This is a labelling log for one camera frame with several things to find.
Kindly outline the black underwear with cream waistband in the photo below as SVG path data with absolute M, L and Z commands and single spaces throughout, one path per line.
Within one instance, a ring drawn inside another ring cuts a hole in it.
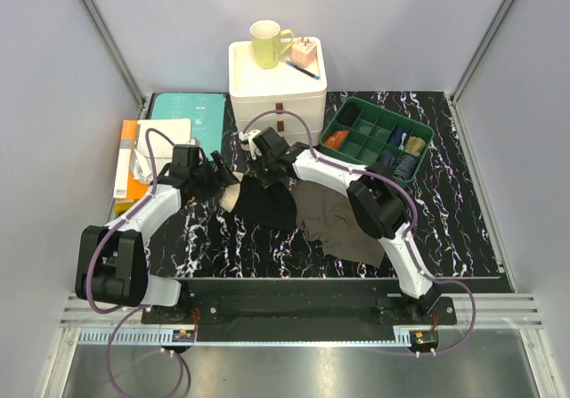
M 291 232 L 297 228 L 297 205 L 283 183 L 264 187 L 255 176 L 234 175 L 238 182 L 226 187 L 220 198 L 223 210 L 269 229 Z

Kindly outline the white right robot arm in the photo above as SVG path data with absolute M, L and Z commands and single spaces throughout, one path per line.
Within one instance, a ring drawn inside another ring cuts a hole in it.
M 383 164 L 350 164 L 301 142 L 289 145 L 271 127 L 241 132 L 239 139 L 242 148 L 260 162 L 263 173 L 318 183 L 347 197 L 358 226 L 381 244 L 395 269 L 406 299 L 407 318 L 421 324 L 435 315 L 441 292 L 419 256 L 407 218 L 409 201 L 405 190 L 394 182 Z

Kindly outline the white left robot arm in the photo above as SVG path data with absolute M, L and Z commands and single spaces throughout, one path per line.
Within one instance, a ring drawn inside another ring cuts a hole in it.
M 103 226 L 86 227 L 80 239 L 75 292 L 100 314 L 123 307 L 161 306 L 174 323 L 191 316 L 192 301 L 182 295 L 179 280 L 148 273 L 145 245 L 186 204 L 219 196 L 238 182 L 213 151 L 176 144 L 161 170 L 151 166 L 147 193 L 123 215 Z

